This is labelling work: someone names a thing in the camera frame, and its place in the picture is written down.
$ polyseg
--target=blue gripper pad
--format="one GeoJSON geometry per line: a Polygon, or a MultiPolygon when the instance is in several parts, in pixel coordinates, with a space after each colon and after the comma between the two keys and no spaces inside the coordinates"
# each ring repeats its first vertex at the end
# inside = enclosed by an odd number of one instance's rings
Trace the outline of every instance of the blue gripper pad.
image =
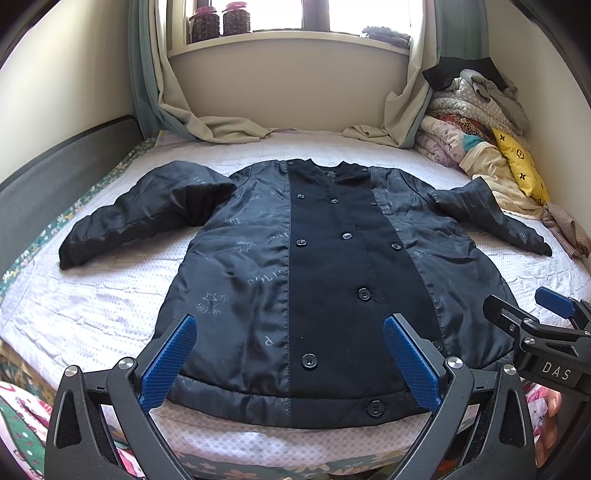
{"type": "Polygon", "coordinates": [[[546,287],[540,287],[535,291],[535,302],[564,319],[574,317],[576,312],[570,299],[546,287]]]}
{"type": "Polygon", "coordinates": [[[393,317],[384,321],[384,341],[418,405],[435,413],[442,402],[439,379],[393,317]]]}
{"type": "Polygon", "coordinates": [[[197,323],[193,317],[187,315],[144,375],[139,398],[144,413],[162,405],[195,341],[197,323]]]}

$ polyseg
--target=green floral fabric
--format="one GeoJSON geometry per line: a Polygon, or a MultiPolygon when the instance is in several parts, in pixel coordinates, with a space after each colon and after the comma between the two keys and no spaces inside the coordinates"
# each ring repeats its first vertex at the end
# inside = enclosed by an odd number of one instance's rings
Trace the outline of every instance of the green floral fabric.
{"type": "Polygon", "coordinates": [[[51,240],[57,232],[59,232],[68,221],[80,211],[80,209],[91,201],[101,190],[110,185],[118,179],[123,172],[131,165],[131,163],[138,157],[145,154],[147,151],[154,148],[156,144],[156,137],[149,138],[139,145],[137,145],[129,154],[113,169],[106,177],[99,180],[88,192],[86,192],[78,201],[62,213],[52,223],[47,225],[37,239],[18,257],[11,267],[0,279],[0,305],[2,304],[6,292],[10,285],[14,283],[18,274],[25,268],[29,262],[37,255],[39,250],[51,240]]]}

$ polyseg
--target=curtain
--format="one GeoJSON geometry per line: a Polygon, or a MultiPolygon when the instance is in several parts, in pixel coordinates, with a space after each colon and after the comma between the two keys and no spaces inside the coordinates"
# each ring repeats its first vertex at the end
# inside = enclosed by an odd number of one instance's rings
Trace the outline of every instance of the curtain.
{"type": "Polygon", "coordinates": [[[435,66],[440,56],[488,55],[484,0],[410,0],[409,10],[411,44],[404,90],[386,97],[381,128],[353,125],[343,131],[344,136],[411,148],[433,92],[423,70],[435,66]]]}
{"type": "Polygon", "coordinates": [[[188,140],[259,141],[270,130],[238,117],[196,117],[168,61],[165,2],[129,2],[129,68],[135,114],[144,137],[168,129],[188,140]]]}

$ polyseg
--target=black jacket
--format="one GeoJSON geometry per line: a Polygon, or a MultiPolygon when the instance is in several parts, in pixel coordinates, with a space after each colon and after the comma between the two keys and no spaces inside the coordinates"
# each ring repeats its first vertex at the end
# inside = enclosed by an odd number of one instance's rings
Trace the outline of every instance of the black jacket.
{"type": "Polygon", "coordinates": [[[392,313],[470,367],[511,350],[482,303],[515,299],[464,221],[551,255],[534,230],[503,215],[482,179],[434,190],[396,168],[311,160],[266,161],[227,178],[175,161],[80,220],[60,266],[203,225],[155,326],[159,336],[186,312],[199,327],[170,400],[277,427],[376,425],[422,411],[384,345],[392,313]]]}

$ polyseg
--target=person's hand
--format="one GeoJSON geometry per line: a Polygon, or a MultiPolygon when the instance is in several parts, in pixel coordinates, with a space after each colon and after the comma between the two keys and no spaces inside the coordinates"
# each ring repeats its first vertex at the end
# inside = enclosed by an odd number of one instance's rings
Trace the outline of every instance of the person's hand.
{"type": "Polygon", "coordinates": [[[558,439],[558,425],[556,425],[556,414],[562,406],[562,395],[554,390],[550,390],[546,395],[548,412],[542,423],[542,433],[538,442],[535,444],[535,464],[537,467],[544,465],[552,448],[558,439]]]}

